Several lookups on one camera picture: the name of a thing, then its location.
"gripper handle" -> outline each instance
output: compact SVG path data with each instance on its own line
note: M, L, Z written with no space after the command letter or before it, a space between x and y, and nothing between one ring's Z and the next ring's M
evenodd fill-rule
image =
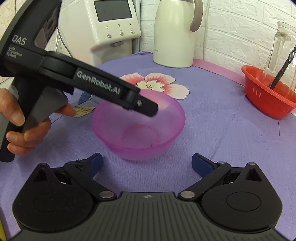
M15 158L7 149L9 142L6 134L9 131L24 132L33 128L68 102L63 92L47 87L39 81L21 77L15 77L8 91L18 100L25 116L25 123L23 126L16 126L0 113L1 162L11 162Z

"fingernail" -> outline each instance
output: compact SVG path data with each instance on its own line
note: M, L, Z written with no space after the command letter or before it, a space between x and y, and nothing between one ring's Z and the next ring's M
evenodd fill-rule
M10 118L16 126L22 126L25 123L24 114L20 110L13 112Z
M11 133L8 132L8 133L6 134L6 139L7 139L8 141L11 141Z
M14 151L13 145L12 145L11 143L9 143L9 144L7 145L7 149L8 149L11 153L13 153L13 151Z

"bowl rim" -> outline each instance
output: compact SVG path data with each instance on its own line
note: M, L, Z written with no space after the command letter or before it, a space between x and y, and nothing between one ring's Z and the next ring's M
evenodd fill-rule
M154 90L141 90L141 92L147 92L147 91L154 91ZM153 149L153 148L159 148L161 146L165 146L166 144L168 144L169 142L171 142L172 140L175 140L177 139L177 137L181 134L181 132L183 131L184 127L185 127L185 123L186 123L186 115L185 115L185 111L184 111L184 108L181 106L181 104L175 100L173 97L167 95L167 94L164 94L162 92L158 92L158 91L154 91L154 93L157 93L157 94L162 94L162 95L165 95L165 98L168 98L168 99L172 99L176 106L177 106L177 109L179 109L181 112L182 112L182 125L180 125L180 130L177 131L177 133L171 137L169 140L167 140L166 142L162 143L162 144L159 144L159 145L155 145L153 147L145 147L145 148L130 148L130 147L122 147L122 146L119 146L119 145L115 145L109 141L106 141L104 138L102 138L100 135L98 135L98 133L96 132L96 130L94 129L94 119L96 116L99 116L99 114L104 110L105 106L108 105L108 104L113 104L113 103L110 103L109 101L106 101L104 100L103 102L101 102L95 109L94 111L94 114L92 116L92 120L91 120L91 125L92 125L92 129L94 131L94 133L96 134L96 136L107 146L113 146L113 147L116 147L118 149L127 149L127 150L149 150L149 149Z
M270 89L269 87L267 87L266 85L264 85L263 83L261 83L259 80L257 80L254 76L252 76L249 71L248 68L254 68L257 71L263 72L262 69L259 69L257 67L251 66L251 65L244 65L242 67L242 72L245 74L245 76L251 80L252 82L254 82L256 85L258 85L261 89L267 91L269 94L271 94L272 96L276 97L278 100L284 102L285 104L289 105L290 107L296 108L296 103L286 99L285 97L281 96L280 94L278 94L277 92L275 92L274 90Z

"glass pitcher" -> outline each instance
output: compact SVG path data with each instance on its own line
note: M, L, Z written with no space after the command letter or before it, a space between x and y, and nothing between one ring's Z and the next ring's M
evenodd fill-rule
M296 102L296 28L278 22L274 44L258 80L288 100Z

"power cord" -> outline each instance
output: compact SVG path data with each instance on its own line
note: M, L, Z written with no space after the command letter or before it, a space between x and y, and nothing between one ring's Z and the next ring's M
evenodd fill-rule
M64 41L63 41L63 39L62 39L62 37L61 37L61 33L59 32L59 27L57 27L57 32L58 32L58 35L59 35L59 38L60 38L62 44L64 45L64 47L65 47L66 50L68 51L69 55L70 55L71 57L73 57L72 54L71 54L71 52L70 52L70 50L67 48L67 46L65 45L65 43L64 43Z
M59 34L57 33L57 38L56 38L56 49L55 49L55 51L57 51L57 47L59 46L59 40L60 40L60 38L59 38Z
M208 24L208 16L209 16L209 9L210 9L211 0L207 1L207 9L205 11L205 36L203 42L203 60L205 60L205 49L206 49L206 42L207 42L207 24Z

